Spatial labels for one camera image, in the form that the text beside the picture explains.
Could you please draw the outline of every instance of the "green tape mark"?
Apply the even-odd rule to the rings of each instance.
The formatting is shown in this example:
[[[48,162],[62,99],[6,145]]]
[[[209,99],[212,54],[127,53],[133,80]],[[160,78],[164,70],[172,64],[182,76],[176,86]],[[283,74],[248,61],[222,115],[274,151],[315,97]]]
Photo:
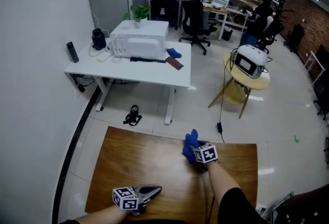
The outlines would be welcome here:
[[[299,143],[299,140],[296,138],[296,136],[294,136],[295,139],[295,143]]]

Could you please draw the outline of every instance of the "potted plant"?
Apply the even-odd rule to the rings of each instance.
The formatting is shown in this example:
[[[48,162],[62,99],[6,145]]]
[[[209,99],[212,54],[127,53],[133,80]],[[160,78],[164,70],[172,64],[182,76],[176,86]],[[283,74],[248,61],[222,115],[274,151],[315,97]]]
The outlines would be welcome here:
[[[138,5],[138,7],[135,7],[132,5],[130,8],[133,12],[134,20],[136,21],[137,27],[140,28],[140,27],[144,26],[148,21],[148,15],[151,12],[151,6],[150,5],[146,5],[146,6]],[[124,15],[124,19],[129,20],[130,14],[126,13]]]

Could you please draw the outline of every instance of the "red brick wall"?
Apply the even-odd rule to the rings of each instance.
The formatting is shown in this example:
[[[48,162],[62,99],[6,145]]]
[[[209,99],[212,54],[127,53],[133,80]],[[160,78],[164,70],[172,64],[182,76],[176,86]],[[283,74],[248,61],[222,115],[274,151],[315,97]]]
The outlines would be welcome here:
[[[314,53],[322,44],[329,50],[329,13],[310,0],[286,0],[284,9],[291,9],[294,13],[283,13],[287,19],[282,19],[285,29],[282,34],[286,36],[292,31],[294,25],[300,24],[304,27],[305,36],[299,46],[299,55],[303,61],[307,59],[306,53]]]

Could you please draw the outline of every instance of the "blue cloth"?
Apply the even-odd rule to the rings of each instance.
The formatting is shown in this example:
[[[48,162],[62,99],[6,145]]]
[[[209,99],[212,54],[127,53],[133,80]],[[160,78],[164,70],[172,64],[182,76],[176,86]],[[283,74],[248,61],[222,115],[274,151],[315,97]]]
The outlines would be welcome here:
[[[181,54],[178,53],[174,48],[167,49],[167,52],[174,59],[180,59],[181,58]]]
[[[185,136],[185,145],[183,147],[183,155],[186,156],[186,158],[189,160],[190,163],[194,164],[196,163],[194,153],[190,148],[190,145],[198,148],[200,147],[200,144],[197,140],[198,133],[195,129],[192,130],[191,134],[186,134]]]
[[[258,39],[252,35],[250,35],[247,31],[245,31],[242,36],[241,36],[241,40],[240,40],[240,45],[252,45],[254,47],[256,47],[257,45],[257,41]]]

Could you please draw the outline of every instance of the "wooden stool leg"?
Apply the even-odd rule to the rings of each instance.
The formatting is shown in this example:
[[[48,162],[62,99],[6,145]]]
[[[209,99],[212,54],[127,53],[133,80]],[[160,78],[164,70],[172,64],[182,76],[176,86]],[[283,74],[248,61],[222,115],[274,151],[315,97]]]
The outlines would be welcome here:
[[[248,88],[248,92],[247,92],[247,96],[246,96],[246,100],[245,102],[243,103],[243,106],[242,106],[242,110],[241,110],[241,113],[240,113],[240,116],[239,116],[239,119],[241,118],[245,108],[246,108],[246,105],[247,105],[247,102],[248,102],[248,99],[249,99],[249,95],[251,93],[251,88]]]
[[[219,99],[220,96],[223,95],[223,91],[231,84],[231,82],[233,81],[234,79],[231,78],[227,84],[224,84],[223,86],[223,89],[221,89],[221,91],[219,92],[219,94],[215,97],[215,99],[212,100],[211,104],[209,104],[208,108],[210,108],[211,106],[213,106],[213,104]]]

